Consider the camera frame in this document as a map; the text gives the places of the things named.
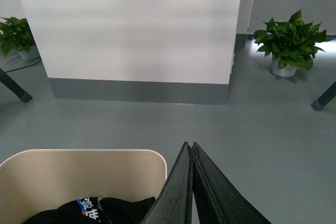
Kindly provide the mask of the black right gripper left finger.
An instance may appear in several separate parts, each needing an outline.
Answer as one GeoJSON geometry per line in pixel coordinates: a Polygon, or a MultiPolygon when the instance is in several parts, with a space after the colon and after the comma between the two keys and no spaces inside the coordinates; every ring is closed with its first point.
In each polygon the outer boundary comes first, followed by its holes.
{"type": "Polygon", "coordinates": [[[191,147],[184,142],[167,180],[142,223],[192,222],[193,163],[191,147]]]}

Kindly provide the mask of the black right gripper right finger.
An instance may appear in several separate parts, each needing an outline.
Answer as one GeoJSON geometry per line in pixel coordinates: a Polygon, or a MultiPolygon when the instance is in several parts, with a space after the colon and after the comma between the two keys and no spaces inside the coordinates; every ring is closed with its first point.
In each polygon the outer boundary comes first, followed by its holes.
{"type": "Polygon", "coordinates": [[[200,223],[270,223],[196,142],[192,160],[193,193],[200,223]]]}

